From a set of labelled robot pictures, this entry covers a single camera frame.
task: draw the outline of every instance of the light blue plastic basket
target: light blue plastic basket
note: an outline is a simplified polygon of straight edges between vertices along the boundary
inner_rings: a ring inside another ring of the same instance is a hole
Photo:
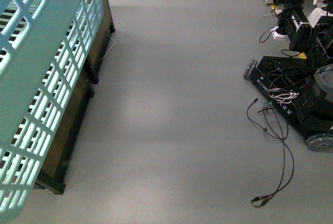
[[[0,222],[29,196],[103,17],[102,0],[0,0]]]

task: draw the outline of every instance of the robot wheel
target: robot wheel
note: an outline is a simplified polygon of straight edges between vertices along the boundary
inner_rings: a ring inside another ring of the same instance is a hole
[[[333,133],[317,133],[307,138],[306,144],[312,151],[333,151]]]

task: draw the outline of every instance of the gray floor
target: gray floor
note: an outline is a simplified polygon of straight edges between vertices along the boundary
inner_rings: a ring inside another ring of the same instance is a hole
[[[290,131],[296,170],[272,192],[281,144],[246,117],[264,98],[242,74],[287,43],[258,38],[264,0],[110,0],[117,44],[105,59],[63,196],[33,191],[13,223],[333,223],[333,156]]]

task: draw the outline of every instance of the electrical cord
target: electrical cord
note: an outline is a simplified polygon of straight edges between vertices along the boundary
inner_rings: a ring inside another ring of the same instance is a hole
[[[107,39],[111,40],[113,42],[113,45],[108,49],[108,51],[105,52],[104,56],[100,58],[98,61],[103,60],[110,53],[110,51],[113,49],[113,47],[116,44],[115,40],[113,40],[112,38],[107,37]]]
[[[286,54],[284,51],[291,51],[290,49],[281,49],[281,53],[284,54],[285,56],[288,56],[288,57],[296,57],[296,56],[299,56],[300,54],[304,53],[304,52],[298,52],[296,55],[288,55]]]
[[[266,42],[269,38],[270,38],[270,36],[271,36],[271,34],[274,32],[274,31],[276,31],[276,30],[272,30],[273,28],[275,28],[276,26],[273,26],[273,27],[270,27],[268,30],[266,30],[260,37],[259,37],[259,43],[264,43],[264,42]],[[263,38],[263,36],[268,32],[270,30],[270,33],[268,34],[268,37],[265,39],[265,40],[261,40],[262,38]]]
[[[257,196],[255,197],[254,199],[251,200],[251,205],[253,207],[256,207],[256,208],[260,208],[260,207],[263,207],[264,205],[266,205],[278,192],[280,192],[281,190],[283,190],[291,181],[292,177],[293,177],[293,174],[294,174],[294,157],[293,157],[293,154],[290,150],[290,148],[288,147],[288,145],[285,143],[285,139],[288,137],[288,133],[289,133],[289,122],[287,122],[287,133],[286,135],[284,135],[284,132],[282,130],[282,127],[281,127],[281,124],[280,124],[280,121],[274,111],[274,108],[269,106],[268,107],[263,107],[263,109],[261,111],[259,111],[258,113],[260,112],[263,112],[264,114],[264,118],[266,120],[266,123],[268,124],[270,130],[273,132],[273,134],[269,133],[267,128],[264,128],[262,127],[260,124],[258,124],[257,122],[253,121],[250,117],[249,117],[249,109],[251,108],[251,106],[258,101],[258,98],[256,98],[252,103],[251,105],[248,107],[247,109],[247,117],[248,119],[253,122],[254,124],[256,124],[258,127],[260,127],[264,132],[266,132],[269,136],[273,137],[274,139],[278,139],[282,142],[283,144],[283,156],[284,156],[284,159],[283,159],[283,169],[282,169],[282,173],[281,173],[281,178],[280,178],[280,181],[279,181],[279,184],[278,184],[278,187],[277,189],[271,193],[271,194],[268,194],[268,195],[263,195],[263,196]],[[279,129],[281,131],[281,136],[279,136],[279,134],[276,133],[276,131],[273,129],[273,127],[271,126],[270,122],[268,121],[267,119],[267,116],[266,116],[266,112],[268,113],[268,110],[271,110],[273,113],[274,113],[274,116],[278,122],[278,125],[279,125]],[[286,149],[288,150],[290,156],[291,156],[291,159],[292,159],[292,171],[291,171],[291,174],[289,176],[289,179],[287,180],[287,182],[283,185],[282,185],[282,182],[283,182],[283,179],[284,179],[284,176],[285,176],[285,169],[286,169]],[[260,203],[260,205],[255,205],[254,203],[255,202],[258,202],[258,201],[262,201]]]

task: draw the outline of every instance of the dark wooden furniture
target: dark wooden furniture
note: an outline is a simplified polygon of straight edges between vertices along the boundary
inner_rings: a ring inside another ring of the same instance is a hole
[[[103,0],[104,15],[75,85],[56,135],[47,153],[34,188],[49,189],[54,194],[63,194],[64,179],[69,160],[77,139],[89,100],[94,96],[91,84],[98,83],[98,73],[108,46],[108,38],[115,32],[110,5]]]

